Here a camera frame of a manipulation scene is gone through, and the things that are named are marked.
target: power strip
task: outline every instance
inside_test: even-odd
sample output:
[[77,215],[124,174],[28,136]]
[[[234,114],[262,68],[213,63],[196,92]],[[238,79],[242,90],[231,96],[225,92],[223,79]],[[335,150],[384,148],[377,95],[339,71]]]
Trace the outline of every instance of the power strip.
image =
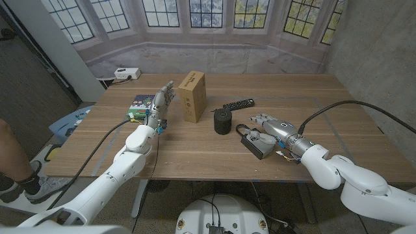
[[114,74],[116,75],[116,79],[127,79],[129,75],[131,75],[132,79],[138,79],[140,77],[140,70],[138,68],[118,68]]

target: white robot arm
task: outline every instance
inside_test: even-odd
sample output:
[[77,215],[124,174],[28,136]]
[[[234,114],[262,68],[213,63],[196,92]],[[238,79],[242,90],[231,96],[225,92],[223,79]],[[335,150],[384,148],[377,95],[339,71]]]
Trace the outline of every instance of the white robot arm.
[[347,157],[335,155],[326,160],[329,151],[298,135],[289,122],[267,114],[250,119],[276,137],[307,168],[320,187],[332,190],[344,183],[341,201],[351,211],[396,224],[416,224],[416,195],[388,185],[383,177],[355,165]]
[[88,225],[104,208],[114,193],[127,180],[139,173],[151,151],[148,140],[155,138],[166,127],[163,120],[174,97],[173,81],[170,81],[153,98],[146,117],[146,124],[139,125],[131,133],[125,146],[114,157],[113,164],[72,201],[48,211],[36,214],[19,227],[56,227],[60,225]]

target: wooden table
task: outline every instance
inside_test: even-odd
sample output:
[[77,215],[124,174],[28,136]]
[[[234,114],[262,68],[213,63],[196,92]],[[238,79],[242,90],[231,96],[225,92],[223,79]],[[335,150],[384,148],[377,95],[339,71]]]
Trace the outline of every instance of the wooden table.
[[[174,88],[186,74],[142,74],[139,80],[111,86],[87,117],[48,164],[48,176],[72,177],[105,133],[120,123],[137,94],[155,94],[168,81]],[[237,124],[262,127],[249,121],[257,113],[267,113],[299,126],[307,117],[326,105],[353,99],[332,75],[248,75],[206,74],[207,108],[198,123],[185,122],[179,98],[172,101],[167,114],[168,128],[153,142],[153,152],[138,174],[148,179],[189,179],[217,181],[313,181],[301,164],[287,162],[276,153],[257,159],[241,143],[234,130]],[[213,110],[225,103],[253,98],[255,106],[233,111],[232,130],[218,135],[213,126]],[[127,136],[137,127],[125,124],[113,132],[81,173],[96,176],[112,163]],[[414,183],[416,171],[370,116],[358,105],[341,105],[310,121],[304,135],[344,155],[356,164],[375,171],[390,183]]]

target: shoe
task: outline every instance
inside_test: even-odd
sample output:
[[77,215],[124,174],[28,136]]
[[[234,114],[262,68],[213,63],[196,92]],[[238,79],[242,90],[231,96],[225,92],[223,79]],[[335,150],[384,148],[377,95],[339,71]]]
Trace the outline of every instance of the shoe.
[[65,185],[70,181],[71,178],[41,177],[39,179],[40,189],[38,193],[31,195],[25,192],[25,196],[32,204],[39,204],[46,201],[54,193],[64,189]]
[[[42,168],[42,163],[40,161],[33,161],[31,162],[31,167],[34,170],[34,172],[38,174],[40,169]],[[0,191],[0,200],[2,200],[4,203],[13,202],[17,198],[19,198],[22,192],[23,188],[19,186],[16,182],[14,182],[14,184],[10,188],[4,191]]]
[[37,175],[40,172],[40,169],[42,168],[42,163],[40,161],[32,161],[31,167],[34,170],[34,173]]
[[0,191],[0,200],[2,200],[4,203],[13,202],[17,198],[19,198],[22,192],[23,188],[19,186],[16,182],[14,182],[14,184],[9,189]]

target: black cylindrical speaker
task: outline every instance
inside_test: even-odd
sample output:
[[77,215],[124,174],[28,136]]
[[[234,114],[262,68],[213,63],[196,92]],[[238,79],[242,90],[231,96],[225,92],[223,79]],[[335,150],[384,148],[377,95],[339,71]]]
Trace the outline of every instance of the black cylindrical speaker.
[[231,111],[228,109],[217,109],[214,113],[214,129],[220,135],[228,134],[231,131]]

